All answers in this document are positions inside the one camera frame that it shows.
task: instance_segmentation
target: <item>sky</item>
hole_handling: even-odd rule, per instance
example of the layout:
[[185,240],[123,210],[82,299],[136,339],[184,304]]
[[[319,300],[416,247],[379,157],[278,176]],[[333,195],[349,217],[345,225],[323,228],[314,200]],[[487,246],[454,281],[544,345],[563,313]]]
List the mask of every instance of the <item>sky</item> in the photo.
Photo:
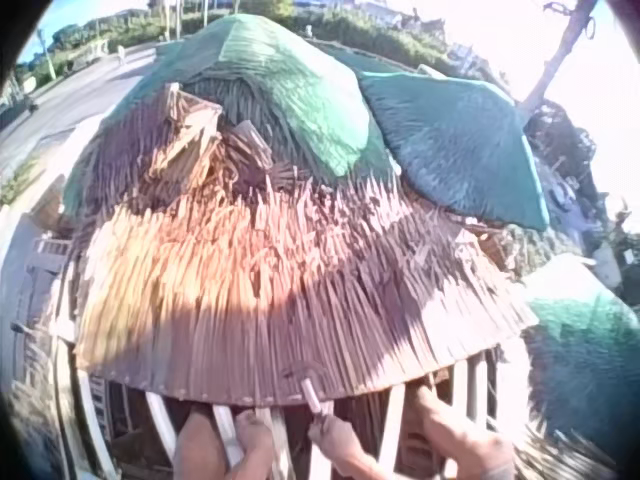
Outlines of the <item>sky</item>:
[[[567,19],[543,13],[547,0],[387,0],[405,11],[415,6],[423,20],[444,18],[447,40],[473,46],[496,71],[507,74],[511,93],[523,99],[557,48]],[[566,0],[572,7],[575,0]],[[48,42],[70,23],[127,8],[146,8],[146,0],[54,0],[40,24]],[[578,40],[547,91],[573,123],[586,128],[597,143],[593,162],[601,191],[623,195],[640,213],[640,65],[622,29],[603,0],[593,16],[593,40]],[[20,60],[39,51],[32,38]],[[637,220],[640,230],[640,218]]]
[[[44,30],[47,45],[51,36],[69,24],[80,26],[93,18],[106,17],[128,8],[147,8],[147,0],[53,0],[38,28]],[[34,53],[42,52],[38,37],[32,35],[20,53],[19,62],[28,62]]]

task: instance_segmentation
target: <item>pole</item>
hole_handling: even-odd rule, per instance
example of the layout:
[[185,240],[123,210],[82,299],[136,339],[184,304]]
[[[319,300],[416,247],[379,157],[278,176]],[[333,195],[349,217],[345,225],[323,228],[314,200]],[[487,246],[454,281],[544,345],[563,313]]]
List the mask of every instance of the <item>pole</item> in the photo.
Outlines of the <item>pole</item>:
[[167,42],[171,41],[171,8],[169,8],[169,0],[164,0],[164,18],[165,18],[165,40]]
[[176,40],[180,40],[180,23],[182,22],[182,0],[176,0]]
[[38,29],[38,39],[40,40],[40,45],[42,45],[42,51],[44,52],[44,56],[47,59],[47,63],[49,64],[49,75],[51,75],[51,80],[56,79],[56,71],[53,69],[53,63],[51,62],[51,58],[49,57],[49,52],[47,51],[47,44],[44,41],[44,32],[41,28]]

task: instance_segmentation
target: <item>thatched roof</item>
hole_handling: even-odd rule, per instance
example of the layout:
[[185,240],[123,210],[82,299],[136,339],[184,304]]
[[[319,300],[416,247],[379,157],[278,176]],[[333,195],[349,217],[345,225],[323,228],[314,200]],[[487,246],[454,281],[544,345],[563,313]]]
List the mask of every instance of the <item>thatched roof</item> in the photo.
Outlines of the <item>thatched roof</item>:
[[86,153],[76,231],[80,368],[224,404],[386,388],[535,317],[473,235],[397,179],[328,188],[250,123],[174,87]]

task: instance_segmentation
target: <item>street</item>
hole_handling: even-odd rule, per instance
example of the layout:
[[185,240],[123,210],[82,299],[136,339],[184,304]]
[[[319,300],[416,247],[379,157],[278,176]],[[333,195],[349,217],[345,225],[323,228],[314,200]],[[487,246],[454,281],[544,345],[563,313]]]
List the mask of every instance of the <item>street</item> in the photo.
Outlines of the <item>street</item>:
[[0,133],[0,179],[6,179],[34,149],[62,144],[75,126],[116,105],[152,69],[152,45],[135,47],[127,63],[119,66],[117,55],[109,55],[52,88],[43,87],[32,98],[39,109],[23,113]]

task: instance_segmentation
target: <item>tree trunk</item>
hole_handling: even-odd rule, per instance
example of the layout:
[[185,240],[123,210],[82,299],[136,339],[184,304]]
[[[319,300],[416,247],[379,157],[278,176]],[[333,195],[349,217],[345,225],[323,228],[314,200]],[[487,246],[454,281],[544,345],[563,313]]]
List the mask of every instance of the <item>tree trunk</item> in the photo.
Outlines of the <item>tree trunk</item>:
[[524,122],[523,126],[527,124],[533,112],[535,112],[536,108],[542,103],[547,88],[560,69],[560,65],[562,65],[567,55],[571,53],[582,31],[587,26],[587,23],[589,23],[589,16],[596,6],[597,1],[598,0],[578,0],[575,10],[569,18],[569,24],[562,34],[562,40],[560,40],[558,50],[556,50],[551,60],[545,65],[544,72],[542,72],[540,80],[538,80],[538,83],[533,87],[531,93],[518,105],[518,110]]

